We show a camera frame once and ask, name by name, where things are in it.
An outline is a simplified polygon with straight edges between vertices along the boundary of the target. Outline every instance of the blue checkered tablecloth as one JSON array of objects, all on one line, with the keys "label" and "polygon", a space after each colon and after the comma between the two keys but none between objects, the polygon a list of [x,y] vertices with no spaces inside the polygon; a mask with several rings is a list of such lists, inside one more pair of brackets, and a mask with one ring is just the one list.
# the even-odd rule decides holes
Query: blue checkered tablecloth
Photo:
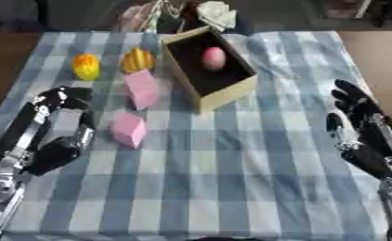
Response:
[{"label": "blue checkered tablecloth", "polygon": [[[256,91],[197,116],[159,51],[162,36],[47,33],[0,106],[0,135],[24,102],[55,86],[93,88],[98,126],[85,153],[34,178],[8,227],[13,240],[184,240],[205,235],[265,240],[375,240],[386,230],[378,183],[346,164],[325,132],[335,79],[365,82],[335,32],[225,36],[258,73]],[[160,100],[136,112],[122,55],[157,53]],[[72,57],[94,53],[101,77],[78,81]],[[113,117],[146,119],[136,151],[112,139]],[[53,136],[78,113],[60,112]]]}]

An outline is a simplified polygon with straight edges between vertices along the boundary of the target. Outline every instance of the open box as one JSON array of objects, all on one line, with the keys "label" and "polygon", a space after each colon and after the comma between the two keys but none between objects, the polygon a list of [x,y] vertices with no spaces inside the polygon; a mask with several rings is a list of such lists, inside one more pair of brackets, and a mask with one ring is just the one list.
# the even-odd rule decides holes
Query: open box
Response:
[{"label": "open box", "polygon": [[[162,40],[164,59],[180,81],[196,112],[203,113],[228,104],[253,91],[257,75],[220,32],[204,26]],[[218,72],[204,68],[205,49],[219,46],[227,62]]]}]

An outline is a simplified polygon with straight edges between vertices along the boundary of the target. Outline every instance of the floor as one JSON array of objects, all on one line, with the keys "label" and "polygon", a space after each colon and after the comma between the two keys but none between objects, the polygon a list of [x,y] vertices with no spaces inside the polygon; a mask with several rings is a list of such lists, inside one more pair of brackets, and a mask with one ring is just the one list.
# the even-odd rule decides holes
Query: floor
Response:
[{"label": "floor", "polygon": [[[56,30],[110,30],[125,9],[147,0],[49,0],[50,24]],[[177,4],[185,0],[171,0]],[[330,20],[314,1],[224,0],[253,25],[256,32],[279,30],[392,30],[392,22],[377,28],[364,20]]]}]

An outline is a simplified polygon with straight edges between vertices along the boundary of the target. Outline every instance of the metal robot arm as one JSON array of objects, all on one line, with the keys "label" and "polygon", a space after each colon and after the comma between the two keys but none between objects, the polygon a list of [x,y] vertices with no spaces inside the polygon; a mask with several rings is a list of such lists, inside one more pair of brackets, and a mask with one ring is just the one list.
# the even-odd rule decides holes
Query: metal robot arm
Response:
[{"label": "metal robot arm", "polygon": [[392,120],[358,87],[341,80],[335,85],[335,106],[345,114],[358,138],[346,137],[336,113],[328,115],[327,131],[343,159],[381,180],[378,194],[388,221],[387,239],[392,240]]},{"label": "metal robot arm", "polygon": [[[51,128],[50,114],[60,108],[87,109],[91,90],[88,88],[53,88],[26,103],[0,139],[0,236],[20,205],[30,174],[42,175],[73,161],[88,147],[93,136],[91,114],[85,112],[72,137],[64,137],[63,146],[51,150],[39,145]],[[65,153],[62,160],[44,158],[50,152]]]}]

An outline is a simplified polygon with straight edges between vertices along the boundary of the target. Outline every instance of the pink foam block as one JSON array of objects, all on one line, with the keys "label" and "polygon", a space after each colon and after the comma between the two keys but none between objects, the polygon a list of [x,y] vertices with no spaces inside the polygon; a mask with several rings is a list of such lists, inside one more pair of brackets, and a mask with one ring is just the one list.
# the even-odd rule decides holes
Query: pink foam block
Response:
[{"label": "pink foam block", "polygon": [[124,76],[124,82],[137,110],[154,104],[158,99],[158,87],[148,70]]},{"label": "pink foam block", "polygon": [[118,141],[136,149],[146,135],[145,121],[135,115],[122,113],[112,122],[111,132]]}]

